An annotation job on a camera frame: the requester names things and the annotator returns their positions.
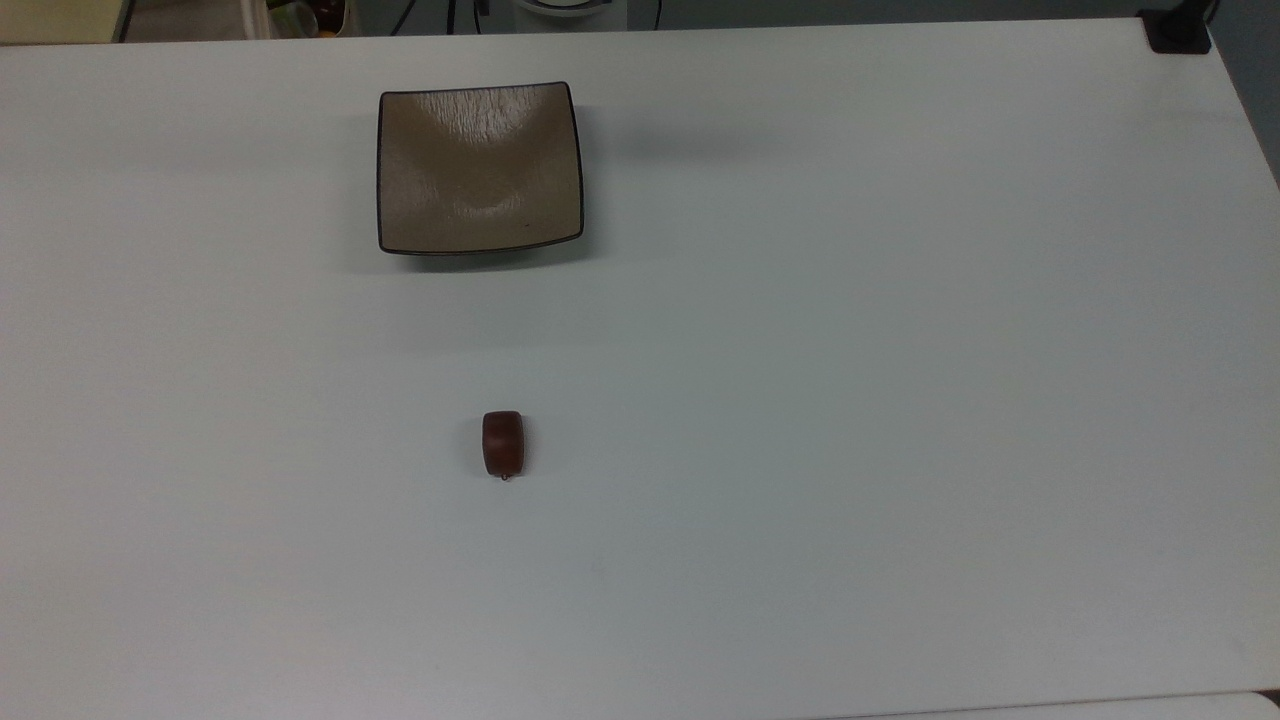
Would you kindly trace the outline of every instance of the square plate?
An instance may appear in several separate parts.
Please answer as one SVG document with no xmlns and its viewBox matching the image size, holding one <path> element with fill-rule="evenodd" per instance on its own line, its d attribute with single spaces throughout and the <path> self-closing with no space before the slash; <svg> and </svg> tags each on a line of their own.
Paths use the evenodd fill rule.
<svg viewBox="0 0 1280 720">
<path fill-rule="evenodd" d="M 580 234 L 582 161 L 567 83 L 383 94 L 383 250 L 494 252 Z"/>
</svg>

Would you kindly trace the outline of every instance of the floor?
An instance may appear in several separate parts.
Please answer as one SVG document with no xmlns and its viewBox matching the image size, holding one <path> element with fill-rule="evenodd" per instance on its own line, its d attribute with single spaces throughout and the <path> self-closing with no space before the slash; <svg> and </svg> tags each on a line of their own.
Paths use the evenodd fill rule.
<svg viewBox="0 0 1280 720">
<path fill-rule="evenodd" d="M 366 35 L 389 35 L 410 0 L 358 0 Z M 457 0 L 471 33 L 471 0 Z M 652 27 L 659 0 L 630 0 L 631 27 Z M 1133 17 L 1172 0 L 662 0 L 660 29 Z M 448 0 L 416 0 L 401 35 L 442 35 Z M 502 32 L 498 13 L 485 32 Z M 1280 1 L 1222 0 L 1212 24 L 1226 67 L 1280 182 Z"/>
</svg>

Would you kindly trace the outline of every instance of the black cable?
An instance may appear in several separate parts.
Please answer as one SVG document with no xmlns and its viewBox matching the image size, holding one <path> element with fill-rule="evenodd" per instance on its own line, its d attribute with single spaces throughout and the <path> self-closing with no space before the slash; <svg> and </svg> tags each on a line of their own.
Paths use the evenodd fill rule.
<svg viewBox="0 0 1280 720">
<path fill-rule="evenodd" d="M 408 5 L 404 5 L 404 12 L 401 13 L 401 19 L 396 20 L 396 27 L 392 28 L 392 35 L 397 35 L 399 28 L 404 27 L 404 20 L 408 19 L 408 14 L 413 12 L 413 5 L 416 4 L 417 0 L 408 0 Z"/>
</svg>

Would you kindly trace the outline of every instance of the white table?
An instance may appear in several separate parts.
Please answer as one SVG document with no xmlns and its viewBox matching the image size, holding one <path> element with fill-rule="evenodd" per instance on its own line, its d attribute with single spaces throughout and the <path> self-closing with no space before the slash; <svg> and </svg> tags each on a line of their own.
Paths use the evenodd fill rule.
<svg viewBox="0 0 1280 720">
<path fill-rule="evenodd" d="M 5 717 L 1280 685 L 1280 193 L 1216 54 L 1080 20 L 0 67 Z M 556 79 L 582 238 L 379 252 L 381 91 Z"/>
</svg>

